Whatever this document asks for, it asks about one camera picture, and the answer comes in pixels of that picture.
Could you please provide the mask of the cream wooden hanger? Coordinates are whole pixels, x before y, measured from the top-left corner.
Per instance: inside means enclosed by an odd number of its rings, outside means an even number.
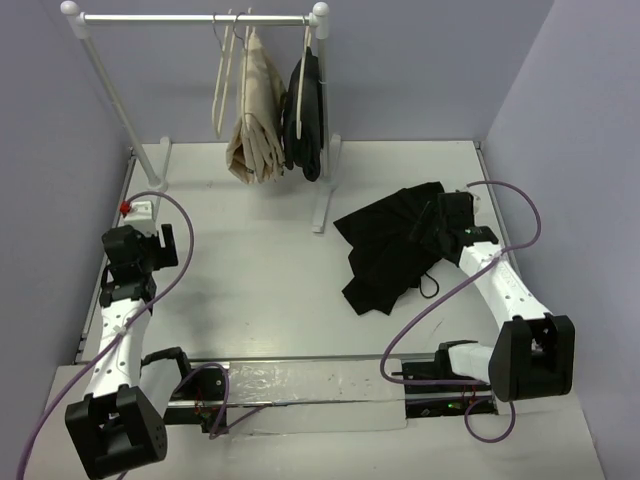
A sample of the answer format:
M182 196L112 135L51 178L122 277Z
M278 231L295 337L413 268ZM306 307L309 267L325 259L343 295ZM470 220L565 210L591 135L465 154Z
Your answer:
M226 25L224 35L220 36L217 32L216 25L216 20L213 20L212 29L219 44L220 59L214 85L211 114L214 133L216 138L220 139L222 136L229 82L234 60L235 35L233 33L233 27Z

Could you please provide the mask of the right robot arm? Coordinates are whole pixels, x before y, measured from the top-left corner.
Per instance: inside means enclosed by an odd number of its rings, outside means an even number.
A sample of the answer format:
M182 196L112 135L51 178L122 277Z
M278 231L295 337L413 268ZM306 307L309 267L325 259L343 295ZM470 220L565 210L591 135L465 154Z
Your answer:
M420 244L458 267L468 277L487 273L474 285L499 334L495 345L475 341L446 342L434 368L436 383L447 391L468 379L492 387L502 402L562 396L573 382L575 327L554 315L528 290L487 226L477 226L468 192L441 193L425 208L435 215Z

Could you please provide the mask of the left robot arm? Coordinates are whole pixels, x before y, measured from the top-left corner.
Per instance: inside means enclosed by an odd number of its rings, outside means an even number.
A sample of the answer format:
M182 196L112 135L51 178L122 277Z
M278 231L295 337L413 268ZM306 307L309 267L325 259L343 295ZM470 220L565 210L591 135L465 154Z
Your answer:
M196 384L180 348L142 354L153 306L161 297L153 274L179 264L171 225L154 234L131 225L112 228L102 243L107 264L98 298L100 351L83 398L65 412L67 431L91 479L164 460L169 400L188 396Z

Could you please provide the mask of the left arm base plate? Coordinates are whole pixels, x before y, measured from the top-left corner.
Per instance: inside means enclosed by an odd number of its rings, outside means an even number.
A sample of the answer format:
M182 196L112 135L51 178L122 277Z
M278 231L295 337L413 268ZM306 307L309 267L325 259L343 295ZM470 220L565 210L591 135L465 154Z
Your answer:
M199 426L205 434L221 433L227 426L228 368L209 362L193 367L191 373L187 382L172 395L164 421L171 426Z

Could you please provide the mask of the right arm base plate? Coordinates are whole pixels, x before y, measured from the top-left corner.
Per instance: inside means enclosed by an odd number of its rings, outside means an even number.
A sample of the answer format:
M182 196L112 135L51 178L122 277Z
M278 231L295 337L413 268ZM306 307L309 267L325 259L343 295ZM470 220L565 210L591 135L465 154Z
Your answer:
M443 379L444 370L435 360L402 361L392 375L403 380ZM488 386L434 385L405 386L405 413L408 419L463 416L476 401L472 414L494 414L497 408Z

